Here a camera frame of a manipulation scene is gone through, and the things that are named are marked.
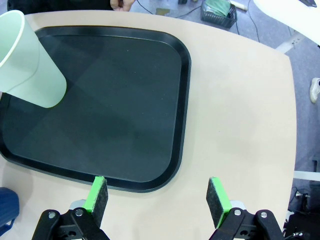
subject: table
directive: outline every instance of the table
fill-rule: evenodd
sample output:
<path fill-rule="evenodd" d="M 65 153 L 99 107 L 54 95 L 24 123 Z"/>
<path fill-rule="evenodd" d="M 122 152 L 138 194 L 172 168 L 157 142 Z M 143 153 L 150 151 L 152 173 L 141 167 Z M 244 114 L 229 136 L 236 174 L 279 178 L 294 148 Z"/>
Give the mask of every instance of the table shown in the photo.
<path fill-rule="evenodd" d="M 182 163 L 163 188 L 149 193 L 109 190 L 101 224 L 112 240 L 208 239 L 214 223 L 208 180 L 220 177 L 229 198 L 251 213 L 273 211 L 282 227 L 296 154 L 296 103 L 289 58 L 236 34 L 170 17 L 131 12 L 64 11 L 26 16 L 34 30 L 100 25 L 167 32 L 191 61 Z M 21 211 L 4 240 L 31 239 L 41 213 L 65 213 L 90 186 L 0 159 L 0 186 L 14 190 Z"/>
<path fill-rule="evenodd" d="M 284 23 L 296 32 L 280 46 L 278 50 L 286 53 L 304 37 L 320 45 L 320 0 L 315 0 L 318 7 L 308 7 L 299 0 L 253 0 L 265 14 Z"/>

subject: blue object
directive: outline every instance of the blue object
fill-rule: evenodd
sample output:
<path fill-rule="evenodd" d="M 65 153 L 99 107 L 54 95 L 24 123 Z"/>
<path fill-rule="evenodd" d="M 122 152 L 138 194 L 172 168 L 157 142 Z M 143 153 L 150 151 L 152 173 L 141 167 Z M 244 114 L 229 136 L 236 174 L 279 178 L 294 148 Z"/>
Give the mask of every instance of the blue object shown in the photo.
<path fill-rule="evenodd" d="M 6 187 L 0 187 L 0 236 L 12 228 L 18 215 L 18 195 Z"/>

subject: screw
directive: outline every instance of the screw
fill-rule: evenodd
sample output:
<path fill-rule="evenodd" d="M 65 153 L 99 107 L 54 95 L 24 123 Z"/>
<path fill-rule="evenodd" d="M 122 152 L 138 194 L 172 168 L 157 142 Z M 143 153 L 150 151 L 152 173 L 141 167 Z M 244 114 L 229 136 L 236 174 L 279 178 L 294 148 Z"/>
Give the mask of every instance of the screw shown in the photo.
<path fill-rule="evenodd" d="M 241 215 L 241 211 L 239 209 L 234 210 L 234 215 L 240 216 Z"/>
<path fill-rule="evenodd" d="M 265 219 L 267 216 L 268 216 L 268 215 L 267 215 L 266 212 L 263 211 L 263 212 L 261 213 L 261 217 L 263 217 L 264 219 Z"/>
<path fill-rule="evenodd" d="M 82 214 L 84 214 L 84 211 L 82 211 L 82 209 L 77 209 L 75 211 L 75 215 L 78 216 L 78 217 L 82 216 Z"/>
<path fill-rule="evenodd" d="M 303 194 L 300 193 L 299 191 L 296 191 L 296 193 L 295 193 L 295 197 L 296 197 L 296 198 L 301 197 L 302 195 L 303 195 Z"/>
<path fill-rule="evenodd" d="M 49 212 L 49 214 L 48 214 L 48 217 L 49 217 L 50 219 L 53 219 L 55 216 L 56 216 L 56 213 L 53 212 L 53 211 Z"/>

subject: gray floor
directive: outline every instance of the gray floor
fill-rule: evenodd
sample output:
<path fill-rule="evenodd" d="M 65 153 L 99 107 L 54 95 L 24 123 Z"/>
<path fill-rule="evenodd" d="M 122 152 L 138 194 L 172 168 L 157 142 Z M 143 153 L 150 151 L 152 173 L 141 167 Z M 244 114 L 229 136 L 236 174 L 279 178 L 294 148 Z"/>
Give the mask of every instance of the gray floor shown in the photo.
<path fill-rule="evenodd" d="M 6 11 L 6 2 L 7 0 L 0 0 L 0 14 Z M 197 2 L 188 0 L 188 3 L 184 5 L 178 5 L 178 0 L 139 0 L 139 2 L 152 13 L 155 13 L 157 8 L 170 9 L 167 14 L 169 17 L 183 15 L 201 4 L 201 0 Z M 237 0 L 237 2 L 247 5 L 249 0 Z M 147 12 L 137 1 L 133 4 L 131 11 Z M 276 48 L 292 34 L 292 29 L 265 15 L 256 7 L 253 0 L 250 2 L 249 11 L 257 26 L 262 44 Z M 237 18 L 240 35 L 257 41 L 256 29 L 249 18 L 248 12 L 237 10 Z M 182 19 L 212 26 L 212 24 L 200 20 L 200 9 L 191 12 Z M 237 33 L 236 25 L 233 25 L 229 31 Z M 320 102 L 317 104 L 310 102 L 309 87 L 312 78 L 320 77 L 320 49 L 317 44 L 305 39 L 294 49 L 291 49 L 287 55 L 290 57 L 292 65 L 297 111 L 295 170 L 314 171 L 315 164 L 312 159 L 314 156 L 320 156 Z M 292 186 L 297 187 L 301 192 L 310 191 L 308 181 L 294 180 Z M 297 204 L 296 199 L 294 199 L 290 208 L 294 209 Z"/>

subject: white shoe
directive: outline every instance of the white shoe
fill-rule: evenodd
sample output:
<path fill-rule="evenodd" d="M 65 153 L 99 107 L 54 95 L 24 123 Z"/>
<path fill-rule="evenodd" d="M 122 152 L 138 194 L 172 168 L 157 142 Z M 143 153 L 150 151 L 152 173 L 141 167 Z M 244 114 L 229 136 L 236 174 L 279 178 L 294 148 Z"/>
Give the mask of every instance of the white shoe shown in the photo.
<path fill-rule="evenodd" d="M 320 93 L 320 78 L 315 77 L 312 79 L 311 87 L 310 87 L 310 100 L 312 103 L 316 103 L 318 99 L 318 95 Z"/>

